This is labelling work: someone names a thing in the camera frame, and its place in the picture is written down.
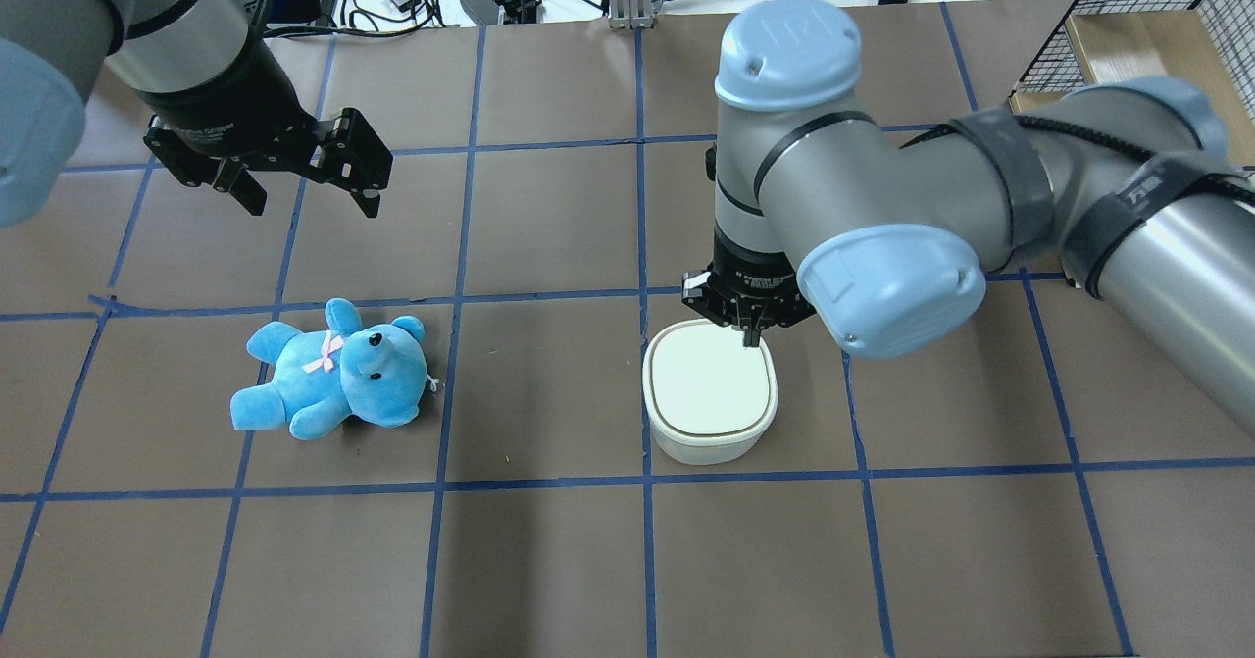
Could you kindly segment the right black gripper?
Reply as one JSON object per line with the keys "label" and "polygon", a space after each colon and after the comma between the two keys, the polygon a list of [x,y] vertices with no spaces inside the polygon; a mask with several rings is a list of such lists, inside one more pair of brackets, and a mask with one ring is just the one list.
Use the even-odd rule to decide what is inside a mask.
{"label": "right black gripper", "polygon": [[722,230],[714,234],[710,264],[681,274],[680,298],[717,326],[743,332],[744,348],[758,348],[761,332],[796,326],[816,314],[784,252],[740,246]]}

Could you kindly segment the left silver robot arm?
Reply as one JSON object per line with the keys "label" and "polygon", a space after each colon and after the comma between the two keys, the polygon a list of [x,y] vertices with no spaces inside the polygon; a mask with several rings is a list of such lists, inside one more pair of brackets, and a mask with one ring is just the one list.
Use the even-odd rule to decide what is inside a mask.
{"label": "left silver robot arm", "polygon": [[154,114],[174,180],[264,212],[250,170],[311,175],[330,126],[304,111],[238,0],[3,0],[3,225],[48,202],[112,70]]}

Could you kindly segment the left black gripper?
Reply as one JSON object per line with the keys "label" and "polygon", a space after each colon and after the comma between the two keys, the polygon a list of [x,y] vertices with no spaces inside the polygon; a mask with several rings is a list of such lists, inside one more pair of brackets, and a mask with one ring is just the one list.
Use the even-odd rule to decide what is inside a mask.
{"label": "left black gripper", "polygon": [[366,218],[379,216],[393,170],[390,149],[353,107],[326,121],[299,111],[259,126],[238,119],[198,129],[179,129],[153,116],[143,141],[179,185],[227,193],[252,216],[264,215],[269,193],[247,168],[333,185],[348,193]]}

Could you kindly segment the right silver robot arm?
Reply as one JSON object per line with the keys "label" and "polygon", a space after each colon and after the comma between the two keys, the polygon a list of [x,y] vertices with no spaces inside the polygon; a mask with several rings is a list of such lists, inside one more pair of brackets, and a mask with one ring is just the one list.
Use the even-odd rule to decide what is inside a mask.
{"label": "right silver robot arm", "polygon": [[895,147],[857,99],[861,38],[821,0],[725,28],[705,158],[710,264],[686,306],[740,332],[820,316],[884,360],[954,332],[984,278],[1054,252],[1252,431],[1252,188],[1207,95],[1178,77],[986,109]]}

